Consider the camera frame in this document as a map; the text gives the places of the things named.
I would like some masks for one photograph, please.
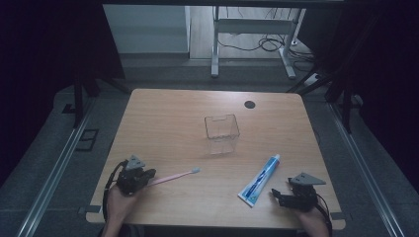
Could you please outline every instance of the table surface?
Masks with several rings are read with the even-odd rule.
[[[247,109],[246,101],[256,107]],[[210,155],[205,117],[235,114],[240,136],[232,153]],[[252,208],[237,195],[267,160],[281,164]],[[315,186],[330,212],[341,212],[302,99],[297,94],[136,89],[132,92],[102,176],[92,197],[101,205],[105,183],[132,154],[163,178],[200,167],[201,172],[145,188],[127,223],[145,225],[300,228],[271,189],[291,195],[287,184],[301,172],[326,182]],[[87,213],[104,222],[102,213]],[[333,220],[343,229],[345,220]]]

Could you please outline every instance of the metal frame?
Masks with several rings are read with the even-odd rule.
[[[286,67],[290,79],[295,79],[295,72],[290,64],[288,53],[292,45],[293,35],[298,26],[301,9],[297,12],[291,21],[289,20],[261,20],[261,19],[220,19],[219,6],[215,6],[213,19],[213,45],[211,56],[211,77],[218,76],[218,34],[236,33],[236,34],[272,34],[288,35],[284,48],[280,48],[280,56]]]

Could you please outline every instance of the dark curtain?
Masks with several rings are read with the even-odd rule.
[[[79,75],[124,78],[102,4],[1,1],[1,184],[40,131],[59,90]]]

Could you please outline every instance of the metal rail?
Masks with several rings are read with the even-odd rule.
[[[81,120],[80,124],[77,127],[73,128],[70,137],[67,140],[67,143],[61,151],[58,160],[52,168],[52,171],[49,174],[49,177],[47,178],[46,182],[43,184],[40,193],[38,194],[37,198],[32,204],[16,236],[34,236],[35,231],[37,230],[37,227],[41,222],[43,214],[45,213],[46,208],[49,205],[49,201],[51,200],[52,195],[55,192],[55,189],[58,186],[58,183],[62,177],[62,174],[64,173],[65,168],[67,167],[68,161],[70,160],[71,155],[73,154],[77,142],[80,139],[83,129],[86,126],[87,121],[89,120],[95,102],[95,98],[89,98],[89,100],[87,101],[86,114],[84,118]]]
[[[329,104],[329,109],[334,116],[334,120],[338,126],[339,132],[341,133],[346,145],[350,150],[351,156],[354,159],[354,163],[360,171],[361,178],[363,179],[367,190],[369,191],[370,196],[376,205],[377,211],[381,216],[382,222],[387,228],[388,233],[392,237],[404,236],[394,212],[388,204],[384,194],[379,189],[376,179],[374,178],[363,154],[358,148],[356,141],[343,126],[341,122],[341,116],[336,105]]]

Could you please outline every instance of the wall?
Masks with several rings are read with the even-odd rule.
[[[119,53],[189,52],[189,6],[103,6]]]

